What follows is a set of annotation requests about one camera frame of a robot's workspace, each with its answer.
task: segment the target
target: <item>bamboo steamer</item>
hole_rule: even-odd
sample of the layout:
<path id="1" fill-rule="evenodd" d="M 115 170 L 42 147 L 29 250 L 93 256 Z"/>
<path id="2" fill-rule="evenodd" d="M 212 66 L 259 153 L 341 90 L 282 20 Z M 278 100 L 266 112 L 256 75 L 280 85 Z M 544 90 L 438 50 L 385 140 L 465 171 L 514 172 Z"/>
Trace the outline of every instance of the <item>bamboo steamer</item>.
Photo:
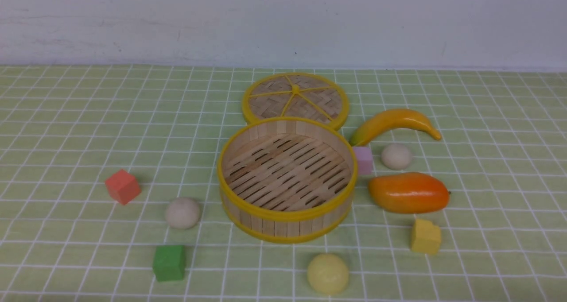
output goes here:
<path id="1" fill-rule="evenodd" d="M 346 122 L 349 102 L 334 82 L 315 74 L 274 74 L 252 84 L 242 100 L 248 124 L 274 117 L 301 117 L 338 130 Z"/>
<path id="2" fill-rule="evenodd" d="M 277 243 L 316 239 L 348 215 L 357 177 L 348 141 L 315 120 L 265 118 L 223 147 L 223 207 L 249 235 Z"/>

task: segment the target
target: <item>white wall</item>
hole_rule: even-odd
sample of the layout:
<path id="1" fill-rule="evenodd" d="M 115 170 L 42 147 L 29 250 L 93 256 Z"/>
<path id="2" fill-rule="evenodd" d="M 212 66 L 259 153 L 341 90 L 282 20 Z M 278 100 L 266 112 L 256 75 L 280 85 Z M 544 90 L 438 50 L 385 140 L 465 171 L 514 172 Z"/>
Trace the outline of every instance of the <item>white wall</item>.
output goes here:
<path id="1" fill-rule="evenodd" d="M 0 0 L 0 64 L 567 70 L 566 0 Z"/>

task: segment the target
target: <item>red cube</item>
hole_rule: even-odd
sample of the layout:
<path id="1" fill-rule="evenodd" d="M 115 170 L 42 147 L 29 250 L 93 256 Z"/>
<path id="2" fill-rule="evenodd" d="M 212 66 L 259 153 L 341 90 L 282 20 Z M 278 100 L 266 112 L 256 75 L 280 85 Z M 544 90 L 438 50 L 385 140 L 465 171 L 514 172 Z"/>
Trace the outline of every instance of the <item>red cube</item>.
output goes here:
<path id="1" fill-rule="evenodd" d="M 136 178 L 124 169 L 106 179 L 105 185 L 110 197 L 122 205 L 129 203 L 142 192 Z"/>

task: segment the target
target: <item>cube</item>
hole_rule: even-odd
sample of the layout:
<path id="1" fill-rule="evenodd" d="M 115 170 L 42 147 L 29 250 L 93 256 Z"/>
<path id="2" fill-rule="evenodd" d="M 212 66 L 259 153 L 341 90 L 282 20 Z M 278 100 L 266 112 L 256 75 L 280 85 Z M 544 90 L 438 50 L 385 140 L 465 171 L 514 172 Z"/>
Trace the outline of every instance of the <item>cube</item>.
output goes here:
<path id="1" fill-rule="evenodd" d="M 142 192 L 136 178 L 124 169 L 106 179 L 105 185 L 110 197 L 121 205 L 129 203 Z"/>
<path id="2" fill-rule="evenodd" d="M 162 245 L 155 248 L 154 270 L 158 282 L 183 280 L 186 254 L 182 245 Z"/>
<path id="3" fill-rule="evenodd" d="M 372 150 L 370 147 L 353 147 L 356 161 L 358 163 L 359 175 L 372 175 L 374 169 L 374 159 L 372 158 Z"/>
<path id="4" fill-rule="evenodd" d="M 425 254 L 437 254 L 441 246 L 441 229 L 431 221 L 416 219 L 412 228 L 411 250 Z"/>

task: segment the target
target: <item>clay ball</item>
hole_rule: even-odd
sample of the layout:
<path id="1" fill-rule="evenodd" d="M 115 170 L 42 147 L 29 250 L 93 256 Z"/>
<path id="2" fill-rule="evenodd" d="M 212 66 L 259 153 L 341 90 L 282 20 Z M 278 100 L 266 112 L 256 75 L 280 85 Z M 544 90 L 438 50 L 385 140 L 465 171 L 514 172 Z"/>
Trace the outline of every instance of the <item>clay ball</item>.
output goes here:
<path id="1" fill-rule="evenodd" d="M 381 160 L 384 166 L 392 170 L 402 170 L 413 160 L 412 151 L 403 144 L 392 143 L 384 147 Z"/>
<path id="2" fill-rule="evenodd" d="M 338 294 L 349 284 L 349 268 L 336 254 L 322 253 L 307 266 L 307 281 L 320 294 Z"/>
<path id="3" fill-rule="evenodd" d="M 166 221 L 175 229 L 193 227 L 201 215 L 199 204 L 189 197 L 178 197 L 166 209 Z"/>

